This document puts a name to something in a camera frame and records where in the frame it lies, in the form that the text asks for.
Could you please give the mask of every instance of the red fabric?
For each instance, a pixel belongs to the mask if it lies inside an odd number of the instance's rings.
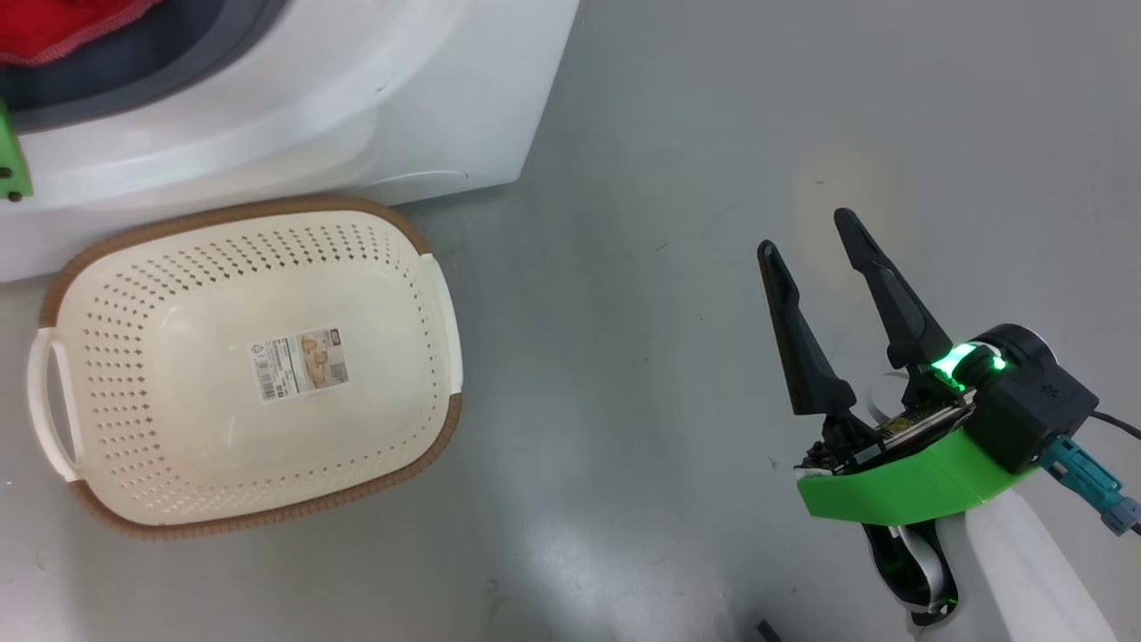
[[[0,66],[39,66],[126,26],[160,0],[0,0]]]

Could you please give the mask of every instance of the gray floor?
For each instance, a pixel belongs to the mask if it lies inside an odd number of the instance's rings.
[[[808,518],[753,251],[784,250],[857,390],[884,340],[851,206],[969,339],[1047,338],[1141,420],[1141,5],[583,0],[523,179],[403,208],[464,342],[426,474],[299,522],[123,539],[49,473],[23,401],[46,281],[0,287],[6,640],[906,640],[858,527]],[[1141,445],[1079,442],[1141,490]],[[1123,641],[1141,542],[1023,495]]]

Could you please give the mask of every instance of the plastic basket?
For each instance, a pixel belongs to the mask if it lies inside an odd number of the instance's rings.
[[[74,460],[48,406],[52,351]],[[423,238],[375,203],[313,197],[88,247],[47,294],[27,390],[40,446],[92,513],[177,538],[410,479],[451,439],[462,376]]]

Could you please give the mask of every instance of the black cable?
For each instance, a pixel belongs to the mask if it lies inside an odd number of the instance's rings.
[[[1112,415],[1106,415],[1104,413],[1098,413],[1097,411],[1094,411],[1093,413],[1090,414],[1090,416],[1093,417],[1094,420],[1104,422],[1110,426],[1117,426],[1118,429],[1122,429],[1123,431],[1128,433],[1130,437],[1134,439],[1141,439],[1141,431],[1134,429],[1133,426],[1126,424],[1125,422],[1118,420],[1117,417],[1114,417]]]

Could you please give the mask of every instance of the white washing machine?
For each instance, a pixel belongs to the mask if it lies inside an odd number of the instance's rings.
[[[215,206],[515,180],[576,7],[165,0],[50,67],[0,70],[35,189],[0,202],[0,281]]]

